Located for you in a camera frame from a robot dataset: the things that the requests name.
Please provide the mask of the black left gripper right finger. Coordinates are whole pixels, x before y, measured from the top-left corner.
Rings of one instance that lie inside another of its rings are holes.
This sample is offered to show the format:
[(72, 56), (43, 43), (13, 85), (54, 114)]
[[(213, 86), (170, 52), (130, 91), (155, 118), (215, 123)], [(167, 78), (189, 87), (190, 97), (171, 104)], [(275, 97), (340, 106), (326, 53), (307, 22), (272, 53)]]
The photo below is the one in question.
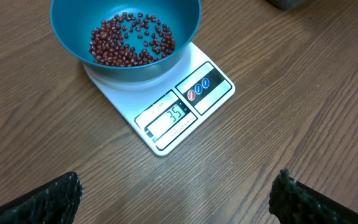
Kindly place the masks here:
[(358, 213), (291, 178), (287, 169), (273, 181), (268, 204), (281, 224), (358, 224)]

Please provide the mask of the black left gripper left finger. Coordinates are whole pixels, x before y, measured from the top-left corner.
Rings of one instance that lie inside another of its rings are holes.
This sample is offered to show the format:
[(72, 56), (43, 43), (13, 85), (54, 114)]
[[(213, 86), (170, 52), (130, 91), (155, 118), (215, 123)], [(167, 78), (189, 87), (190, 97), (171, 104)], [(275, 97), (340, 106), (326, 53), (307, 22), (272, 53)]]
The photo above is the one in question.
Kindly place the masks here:
[(72, 224), (83, 194), (76, 172), (67, 172), (0, 206), (0, 224)]

